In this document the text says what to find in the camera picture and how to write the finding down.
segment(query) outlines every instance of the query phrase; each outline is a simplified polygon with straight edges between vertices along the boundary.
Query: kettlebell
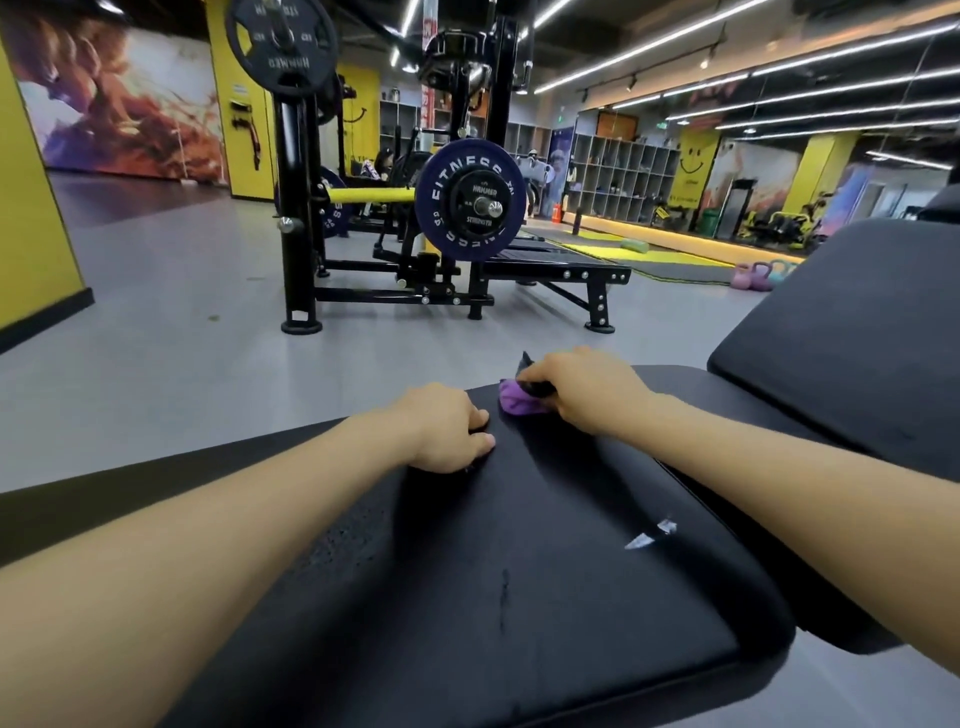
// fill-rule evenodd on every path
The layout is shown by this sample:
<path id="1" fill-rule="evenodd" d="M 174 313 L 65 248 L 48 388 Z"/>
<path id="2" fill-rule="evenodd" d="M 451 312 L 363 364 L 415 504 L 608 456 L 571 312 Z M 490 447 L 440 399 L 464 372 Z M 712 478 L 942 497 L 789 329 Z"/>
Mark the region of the kettlebell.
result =
<path id="1" fill-rule="evenodd" d="M 773 283 L 770 282 L 770 274 L 772 272 L 773 267 L 770 263 L 764 263 L 762 261 L 754 263 L 753 271 L 750 274 L 750 287 L 755 291 L 764 293 L 772 291 L 774 289 Z"/>
<path id="2" fill-rule="evenodd" d="M 777 270 L 777 265 L 781 265 L 783 270 Z M 789 260 L 783 260 L 782 258 L 777 258 L 770 261 L 770 275 L 767 276 L 767 280 L 770 281 L 770 284 L 776 288 L 781 283 L 786 280 L 786 277 L 793 273 L 794 269 L 797 267 L 796 263 L 791 263 Z"/>
<path id="3" fill-rule="evenodd" d="M 750 266 L 746 263 L 737 263 L 733 269 L 733 280 L 730 288 L 736 288 L 738 291 L 749 291 L 754 278 L 750 274 Z"/>

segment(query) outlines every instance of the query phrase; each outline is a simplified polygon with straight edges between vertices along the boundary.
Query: barbell sleeve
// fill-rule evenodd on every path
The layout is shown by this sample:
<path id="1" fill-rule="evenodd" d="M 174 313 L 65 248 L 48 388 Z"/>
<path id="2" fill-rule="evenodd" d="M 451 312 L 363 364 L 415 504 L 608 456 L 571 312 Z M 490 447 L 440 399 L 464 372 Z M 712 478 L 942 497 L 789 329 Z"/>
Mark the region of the barbell sleeve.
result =
<path id="1" fill-rule="evenodd" d="M 417 190 L 412 187 L 328 187 L 326 194 L 333 205 L 412 203 Z"/>

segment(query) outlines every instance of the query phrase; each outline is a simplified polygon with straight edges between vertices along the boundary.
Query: green trash bin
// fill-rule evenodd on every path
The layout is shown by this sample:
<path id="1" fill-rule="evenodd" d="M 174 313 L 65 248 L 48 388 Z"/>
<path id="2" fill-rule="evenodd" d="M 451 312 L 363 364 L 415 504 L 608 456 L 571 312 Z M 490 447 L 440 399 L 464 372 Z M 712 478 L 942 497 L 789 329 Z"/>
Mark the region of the green trash bin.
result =
<path id="1" fill-rule="evenodd" d="M 697 221 L 697 233 L 704 237 L 713 237 L 717 232 L 719 223 L 720 210 L 716 207 L 708 207 L 700 213 L 700 220 Z"/>

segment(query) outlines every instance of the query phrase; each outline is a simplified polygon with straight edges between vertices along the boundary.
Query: purple cloth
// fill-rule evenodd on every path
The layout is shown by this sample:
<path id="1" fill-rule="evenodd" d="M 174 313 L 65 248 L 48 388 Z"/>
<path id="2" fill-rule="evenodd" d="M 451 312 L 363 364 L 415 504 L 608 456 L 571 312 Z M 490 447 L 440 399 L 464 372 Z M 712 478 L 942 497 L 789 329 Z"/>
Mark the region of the purple cloth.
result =
<path id="1" fill-rule="evenodd" d="M 500 382 L 500 406 L 508 415 L 517 417 L 545 415 L 550 411 L 543 402 L 524 392 L 515 379 Z"/>

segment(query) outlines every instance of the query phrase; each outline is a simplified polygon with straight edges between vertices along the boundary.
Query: hand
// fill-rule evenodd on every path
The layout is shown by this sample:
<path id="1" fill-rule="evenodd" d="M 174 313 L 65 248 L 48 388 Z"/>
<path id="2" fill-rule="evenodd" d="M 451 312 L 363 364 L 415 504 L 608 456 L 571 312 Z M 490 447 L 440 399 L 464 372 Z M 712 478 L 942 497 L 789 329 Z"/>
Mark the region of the hand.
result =
<path id="1" fill-rule="evenodd" d="M 471 435 L 490 420 L 490 412 L 473 406 L 467 393 L 442 384 L 408 389 L 389 411 L 411 434 L 407 464 L 431 473 L 455 473 L 496 445 L 486 432 Z"/>
<path id="2" fill-rule="evenodd" d="M 629 364 L 590 347 L 549 353 L 516 378 L 553 384 L 557 394 L 547 403 L 571 425 L 591 435 L 617 436 L 626 421 L 649 409 L 657 396 Z"/>

